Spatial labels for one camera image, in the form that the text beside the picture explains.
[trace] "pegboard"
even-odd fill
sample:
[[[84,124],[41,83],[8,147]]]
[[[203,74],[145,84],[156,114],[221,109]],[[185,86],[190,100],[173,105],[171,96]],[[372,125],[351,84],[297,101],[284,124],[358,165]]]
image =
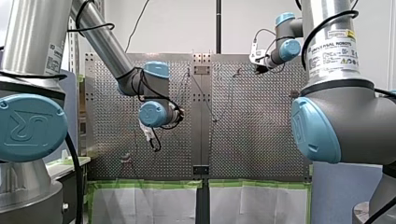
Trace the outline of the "pegboard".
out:
[[[131,54],[135,66],[158,60],[170,65],[170,97],[190,113],[191,55]],[[117,81],[94,54],[87,61],[87,149],[93,157],[89,179],[192,179],[191,118],[172,131],[158,130],[163,145],[155,153],[139,128],[136,97],[118,92]],[[128,162],[121,158],[130,155]]]
[[[213,55],[210,178],[306,181],[294,144],[291,93],[306,84],[299,59],[255,75],[247,55]]]
[[[169,63],[170,96],[185,109],[186,118],[172,131],[157,131],[163,150],[154,153],[139,128],[140,102],[119,94],[103,62],[88,54],[89,179],[193,179],[192,167],[202,161],[209,165],[209,178],[307,180],[309,162],[294,145],[290,127],[290,92],[305,84],[298,62],[288,63],[280,74],[257,76],[247,55],[207,55],[210,73],[199,77],[193,75],[197,59],[190,54],[129,56],[136,66],[152,60]],[[206,100],[200,105],[197,90],[204,91]],[[200,125],[192,125],[197,120]],[[207,138],[196,132],[205,127]],[[203,141],[199,147],[197,138]],[[128,154],[129,162],[121,162]]]

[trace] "end effector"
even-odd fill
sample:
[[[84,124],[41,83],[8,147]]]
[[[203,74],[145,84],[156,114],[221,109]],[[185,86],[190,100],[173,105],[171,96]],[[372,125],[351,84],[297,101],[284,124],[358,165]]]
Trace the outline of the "end effector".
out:
[[[183,120],[183,109],[169,98],[168,64],[148,62],[144,68],[136,68],[131,73],[131,80],[134,93],[143,102],[139,110],[143,125],[160,128],[164,125],[176,126]]]
[[[297,57],[301,51],[300,42],[295,39],[297,37],[303,37],[303,20],[295,19],[295,15],[291,12],[278,16],[276,48],[270,54],[268,49],[258,49],[257,39],[253,40],[249,59],[257,65],[256,74],[266,73]]]

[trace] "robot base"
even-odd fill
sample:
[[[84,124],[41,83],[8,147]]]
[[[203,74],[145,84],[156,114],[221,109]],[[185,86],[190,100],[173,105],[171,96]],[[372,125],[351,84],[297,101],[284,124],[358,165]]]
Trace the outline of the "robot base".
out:
[[[0,224],[62,224],[62,184],[54,182],[44,197],[0,209]]]

